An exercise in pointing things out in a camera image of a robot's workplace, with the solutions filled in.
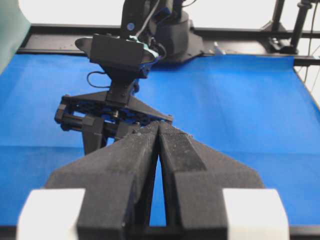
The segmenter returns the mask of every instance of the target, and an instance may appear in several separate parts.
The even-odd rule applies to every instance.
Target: blue backdrop
[[[137,97],[174,116],[175,127],[256,169],[276,188],[292,225],[320,224],[320,112],[293,71],[293,58],[199,57],[154,67]],[[31,189],[83,156],[78,132],[54,115],[64,94],[98,92],[85,57],[16,55],[0,76],[0,225],[15,225]],[[106,77],[92,76],[105,85]],[[151,224],[164,225],[158,165]]]

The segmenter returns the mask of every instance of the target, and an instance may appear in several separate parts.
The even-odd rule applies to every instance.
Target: black pole
[[[297,51],[299,40],[302,36],[308,10],[312,8],[312,4],[310,3],[310,0],[301,0],[301,2],[298,3],[298,7],[300,9],[295,22],[293,36],[291,38],[291,46],[295,52]]]
[[[280,19],[284,9],[285,0],[276,0],[273,17],[272,17],[272,28],[273,32],[279,31],[280,28]]]

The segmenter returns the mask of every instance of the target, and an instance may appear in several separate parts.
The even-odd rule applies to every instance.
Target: white wall
[[[19,0],[25,16],[32,23],[120,25],[124,0]],[[281,22],[292,30],[298,14],[300,0],[286,0]],[[186,8],[196,27],[253,28],[266,24],[272,17],[275,0],[198,0]],[[320,31],[320,6],[314,30]],[[309,11],[305,30],[311,29],[313,9]],[[299,44],[301,55],[308,52],[308,39]],[[320,39],[312,41],[311,52],[320,45]],[[312,89],[319,67],[310,67],[306,86]],[[306,70],[300,71],[304,78]],[[320,76],[313,89],[313,96],[320,104]]]

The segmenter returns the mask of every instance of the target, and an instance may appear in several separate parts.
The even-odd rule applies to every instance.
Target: green panel
[[[18,0],[0,0],[0,74],[10,62],[30,28]]]

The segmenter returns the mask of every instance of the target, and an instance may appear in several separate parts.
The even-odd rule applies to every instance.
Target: white block
[[[22,209],[17,240],[78,240],[85,189],[33,190]]]
[[[223,189],[228,240],[289,240],[288,217],[274,189]]]

